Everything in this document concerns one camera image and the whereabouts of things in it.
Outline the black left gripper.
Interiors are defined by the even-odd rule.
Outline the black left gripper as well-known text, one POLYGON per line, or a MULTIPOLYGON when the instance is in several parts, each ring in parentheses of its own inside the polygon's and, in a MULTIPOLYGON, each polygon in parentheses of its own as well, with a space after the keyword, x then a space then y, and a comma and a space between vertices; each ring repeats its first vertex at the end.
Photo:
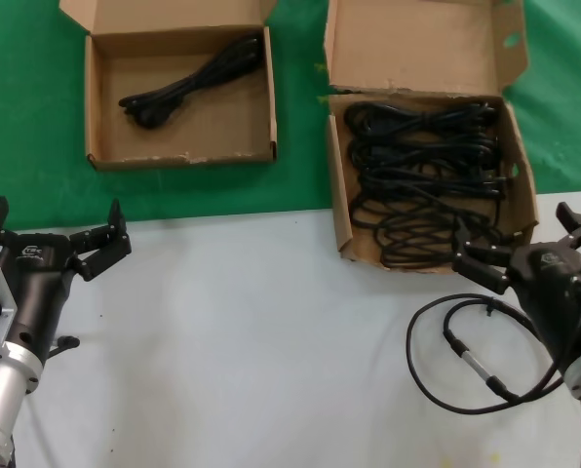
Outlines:
MULTIPOLYGON (((0 196, 0 244, 9 202, 0 196)), ((74 271, 92 281, 132 252, 121 205, 114 199, 106 224, 72 234, 18 234, 4 245, 1 265, 17 311, 7 340, 48 359, 74 271)))

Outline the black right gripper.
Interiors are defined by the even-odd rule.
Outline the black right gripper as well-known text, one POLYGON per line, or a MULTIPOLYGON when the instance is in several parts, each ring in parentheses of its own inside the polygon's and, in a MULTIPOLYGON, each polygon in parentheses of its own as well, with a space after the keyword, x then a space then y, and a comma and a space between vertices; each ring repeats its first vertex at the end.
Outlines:
POLYGON ((566 371, 581 357, 581 214, 561 202, 556 218, 564 237, 514 253, 509 247, 473 244, 467 226, 456 218, 452 270, 493 293, 503 294, 511 282, 538 337, 558 369, 566 371), (498 267, 507 268, 507 275, 498 267))

